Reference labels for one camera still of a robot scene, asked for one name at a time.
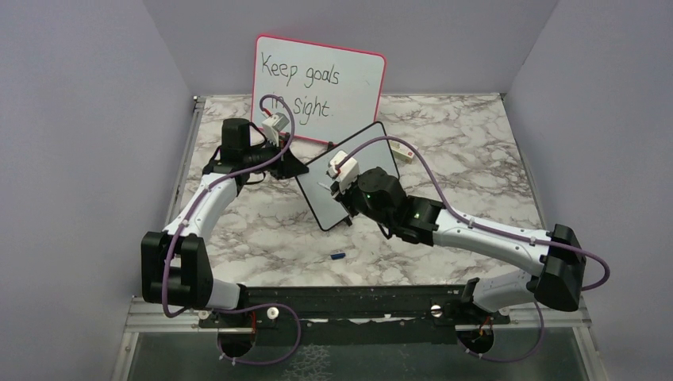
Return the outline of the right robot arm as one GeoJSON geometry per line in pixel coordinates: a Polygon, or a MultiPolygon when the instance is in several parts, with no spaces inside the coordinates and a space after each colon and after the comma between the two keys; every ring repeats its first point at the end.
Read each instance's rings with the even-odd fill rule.
{"type": "Polygon", "coordinates": [[[333,198],[355,217],[375,221],[385,238],[410,244],[461,248],[516,267],[468,282],[458,312],[476,323],[489,313],[527,302],[565,312],[579,308],[586,259],[573,229],[519,229],[451,212],[439,201],[408,195],[399,179],[376,167],[346,175],[329,169],[333,198]]]}

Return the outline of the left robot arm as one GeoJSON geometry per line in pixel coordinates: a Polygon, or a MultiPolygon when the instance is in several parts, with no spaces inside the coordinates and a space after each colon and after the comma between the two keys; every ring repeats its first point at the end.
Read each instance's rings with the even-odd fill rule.
{"type": "Polygon", "coordinates": [[[291,179],[308,167],[290,150],[292,136],[283,134],[293,122],[281,113],[267,117],[259,130],[264,141],[251,144],[254,124],[244,118],[224,120],[222,142],[203,168],[201,182],[187,206],[159,232],[140,243],[142,297],[160,304],[169,318],[186,310],[219,310],[229,325],[248,319],[249,304],[238,283],[213,277],[206,242],[225,209],[241,193],[252,174],[291,179]]]}

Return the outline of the whiteboard marker pen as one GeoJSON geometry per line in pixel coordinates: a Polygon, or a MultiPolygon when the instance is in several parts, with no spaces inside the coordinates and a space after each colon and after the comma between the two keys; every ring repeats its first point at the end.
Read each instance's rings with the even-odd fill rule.
{"type": "Polygon", "coordinates": [[[331,186],[329,186],[329,185],[327,185],[327,184],[325,184],[325,183],[317,182],[317,185],[320,186],[321,188],[327,190],[327,191],[330,192],[330,193],[332,192],[332,191],[331,191],[331,186]]]}

